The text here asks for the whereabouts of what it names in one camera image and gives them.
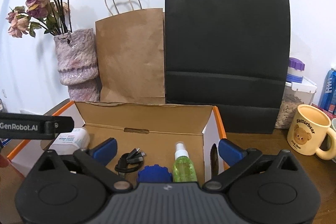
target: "open box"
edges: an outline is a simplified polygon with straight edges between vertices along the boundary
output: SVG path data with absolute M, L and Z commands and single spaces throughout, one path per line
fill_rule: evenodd
M 107 165 L 113 171 L 122 154 L 140 147 L 146 153 L 144 166 L 159 164 L 172 172 L 179 141 L 186 145 L 200 185 L 224 171 L 217 145 L 226 135 L 217 107 L 69 102 L 54 115 L 71 116 L 75 127 L 84 126 L 89 148 L 115 138 L 118 153 Z M 8 159 L 25 176 L 42 153 L 41 141 L 23 141 Z M 136 178 L 137 172 L 126 175 L 134 184 Z

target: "mug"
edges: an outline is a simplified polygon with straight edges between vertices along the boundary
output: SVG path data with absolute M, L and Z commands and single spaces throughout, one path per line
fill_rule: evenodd
M 336 118 L 333 118 L 332 120 L 331 120 L 331 126 L 330 126 L 333 130 L 335 130 L 336 131 Z M 328 149 L 330 149 L 331 148 L 331 137 L 330 136 L 328 136 L 328 141 L 327 141 L 327 147 L 328 147 Z
M 310 105 L 299 105 L 288 130 L 287 141 L 297 152 L 303 155 L 316 155 L 323 160 L 331 160 L 336 156 L 336 131 L 331 127 L 329 117 Z M 328 134 L 331 147 L 323 151 L 320 146 Z

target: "white bottle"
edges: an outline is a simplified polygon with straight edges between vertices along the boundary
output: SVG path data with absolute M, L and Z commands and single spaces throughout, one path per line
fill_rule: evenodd
M 90 136 L 85 128 L 74 128 L 70 133 L 60 133 L 50 145 L 58 155 L 71 155 L 78 149 L 86 149 L 90 142 Z

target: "bear illustration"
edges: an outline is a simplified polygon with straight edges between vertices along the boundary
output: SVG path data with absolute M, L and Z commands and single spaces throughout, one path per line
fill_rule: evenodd
M 294 140 L 298 144 L 305 144 L 311 139 L 311 133 L 306 132 L 303 128 L 299 127 L 297 124 L 294 127 Z

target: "textured pink vase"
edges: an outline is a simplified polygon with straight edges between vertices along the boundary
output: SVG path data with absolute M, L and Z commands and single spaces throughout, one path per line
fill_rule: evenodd
M 77 85 L 69 85 L 68 92 L 70 100 L 76 102 L 97 102 L 100 99 L 96 79 Z
M 93 29 L 80 29 L 54 37 L 62 85 L 77 85 L 96 78 L 98 59 Z

